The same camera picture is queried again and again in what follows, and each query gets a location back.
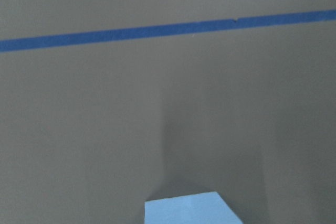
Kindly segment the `brown paper table cover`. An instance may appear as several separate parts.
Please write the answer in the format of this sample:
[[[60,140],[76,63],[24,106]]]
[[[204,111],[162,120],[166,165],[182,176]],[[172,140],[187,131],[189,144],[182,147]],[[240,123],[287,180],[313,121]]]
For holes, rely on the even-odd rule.
[[[335,0],[1,0],[1,39]],[[218,192],[244,223],[335,223],[335,21],[1,53],[1,223],[142,223]]]

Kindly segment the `light blue foam block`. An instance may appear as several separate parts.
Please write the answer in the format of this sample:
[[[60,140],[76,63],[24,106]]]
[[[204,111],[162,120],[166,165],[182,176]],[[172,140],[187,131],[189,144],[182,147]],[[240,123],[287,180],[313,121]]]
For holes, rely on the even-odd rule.
[[[144,209],[145,224],[242,223],[215,191],[150,200]]]

